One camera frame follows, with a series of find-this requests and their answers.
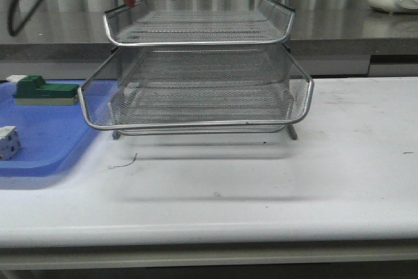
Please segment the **silver mesh tray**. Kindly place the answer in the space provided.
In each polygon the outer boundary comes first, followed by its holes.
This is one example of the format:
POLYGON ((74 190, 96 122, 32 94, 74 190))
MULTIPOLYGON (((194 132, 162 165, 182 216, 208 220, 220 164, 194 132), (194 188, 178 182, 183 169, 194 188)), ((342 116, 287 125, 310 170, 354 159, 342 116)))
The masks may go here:
POLYGON ((313 88, 281 44, 123 47, 78 96, 86 122, 103 131, 269 133, 307 115, 313 88))
POLYGON ((273 0, 138 0, 103 20, 116 46, 270 44, 289 38, 295 11, 273 0))
POLYGON ((289 88, 281 83, 218 87, 130 83, 108 107, 116 125, 148 124, 152 131, 232 131, 256 127, 219 122, 284 120, 291 117, 293 103, 289 88))

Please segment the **grey stone counter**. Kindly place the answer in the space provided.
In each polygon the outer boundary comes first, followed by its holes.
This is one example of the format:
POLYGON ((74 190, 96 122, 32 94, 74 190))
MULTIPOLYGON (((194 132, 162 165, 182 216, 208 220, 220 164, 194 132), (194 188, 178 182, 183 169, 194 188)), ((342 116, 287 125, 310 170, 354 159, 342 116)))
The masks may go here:
MULTIPOLYGON (((296 56, 369 55, 374 63, 417 63, 417 15, 387 14, 371 9, 299 10, 288 45, 296 56)), ((1 13, 1 56, 16 50, 58 46, 73 57, 109 54, 101 12, 38 12, 16 37, 7 33, 1 13)))

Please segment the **silver mesh top tray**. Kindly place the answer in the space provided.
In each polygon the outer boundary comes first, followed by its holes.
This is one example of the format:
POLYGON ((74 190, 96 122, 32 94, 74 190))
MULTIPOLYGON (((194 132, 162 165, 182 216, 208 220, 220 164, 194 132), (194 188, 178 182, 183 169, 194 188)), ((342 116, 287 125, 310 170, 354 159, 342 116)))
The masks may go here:
POLYGON ((116 46, 270 44, 289 38, 295 11, 273 0, 138 0, 103 20, 116 46))

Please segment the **silver mesh bottom tray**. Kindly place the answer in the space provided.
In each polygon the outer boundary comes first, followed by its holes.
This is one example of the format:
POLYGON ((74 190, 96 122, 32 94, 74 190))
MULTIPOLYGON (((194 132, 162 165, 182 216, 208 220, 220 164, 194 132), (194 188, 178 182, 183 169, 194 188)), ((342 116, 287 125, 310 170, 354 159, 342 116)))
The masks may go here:
POLYGON ((289 88, 281 83, 218 87, 130 83, 108 107, 116 125, 148 124, 152 131, 232 131, 256 127, 219 122, 284 120, 291 117, 293 103, 289 88))

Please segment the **blue plastic tray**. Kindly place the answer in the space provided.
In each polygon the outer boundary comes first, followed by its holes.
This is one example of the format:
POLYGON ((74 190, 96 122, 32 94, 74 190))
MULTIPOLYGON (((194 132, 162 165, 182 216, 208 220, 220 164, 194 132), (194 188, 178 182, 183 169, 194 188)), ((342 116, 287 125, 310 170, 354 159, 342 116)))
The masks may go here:
POLYGON ((1 84, 1 126, 14 126, 21 143, 1 162, 1 177, 43 177, 73 167, 99 134, 85 122, 80 104, 17 105, 15 91, 13 84, 1 84))

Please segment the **green electrical module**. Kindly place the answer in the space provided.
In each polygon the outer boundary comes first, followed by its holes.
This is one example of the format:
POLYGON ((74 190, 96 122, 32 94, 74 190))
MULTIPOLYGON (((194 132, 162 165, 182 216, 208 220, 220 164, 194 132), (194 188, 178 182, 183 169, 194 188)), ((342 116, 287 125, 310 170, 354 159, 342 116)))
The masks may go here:
POLYGON ((47 83, 41 75, 14 74, 7 81, 16 86, 13 94, 17 105, 75 105, 78 84, 47 83))

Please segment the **white terminal block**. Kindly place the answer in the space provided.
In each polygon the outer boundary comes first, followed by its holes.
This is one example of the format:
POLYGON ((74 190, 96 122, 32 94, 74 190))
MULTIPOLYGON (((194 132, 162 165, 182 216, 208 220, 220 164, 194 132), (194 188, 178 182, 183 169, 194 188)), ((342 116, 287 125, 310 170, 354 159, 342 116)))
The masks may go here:
POLYGON ((0 156, 1 161, 12 159, 20 150, 21 142, 16 126, 1 127, 0 156))

